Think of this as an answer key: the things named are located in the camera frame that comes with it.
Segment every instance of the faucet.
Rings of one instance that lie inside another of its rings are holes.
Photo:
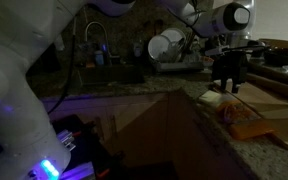
[[[120,56],[113,56],[112,54],[111,54],[111,52],[110,52],[110,48],[109,48],[109,45],[108,45],[108,39],[107,39],[107,31],[106,31],[106,29],[105,29],[105,27],[101,24],[101,23],[99,23],[99,22],[96,22],[96,21],[93,21],[93,22],[90,22],[90,23],[88,23],[88,25],[86,26],[86,28],[85,28],[85,34],[84,34],[84,40],[85,40],[85,42],[87,42],[87,32],[88,32],[88,28],[90,27],[90,26],[92,26],[92,25],[98,25],[98,26],[100,26],[101,28],[102,28],[102,30],[104,31],[104,36],[105,36],[105,43],[106,43],[106,50],[107,50],[107,55],[108,55],[108,65],[109,66],[112,66],[112,58],[120,58]]]

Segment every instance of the wooden cutting board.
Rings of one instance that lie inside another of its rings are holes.
[[[230,92],[231,87],[232,83],[228,82],[226,90]],[[275,129],[274,140],[288,149],[288,98],[248,82],[233,95],[262,116]]]

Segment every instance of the kitchen sink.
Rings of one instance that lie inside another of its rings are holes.
[[[83,86],[144,83],[141,70],[132,65],[80,68],[78,76]]]

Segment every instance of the white plate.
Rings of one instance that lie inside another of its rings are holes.
[[[183,31],[177,28],[168,28],[162,32],[162,35],[166,36],[171,42],[178,42],[182,38],[186,38]]]
[[[148,43],[148,53],[154,60],[158,59],[158,56],[166,52],[171,41],[163,35],[154,36]]]

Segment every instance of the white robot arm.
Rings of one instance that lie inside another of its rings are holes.
[[[29,67],[85,4],[96,5],[109,16],[119,16],[134,3],[0,0],[0,144],[4,149],[0,154],[1,180],[29,179],[32,170],[42,179],[58,179],[70,161],[70,152],[57,139],[42,103],[26,82]],[[158,3],[201,37],[243,30],[251,17],[247,8],[236,3],[203,13],[195,12],[189,0]]]

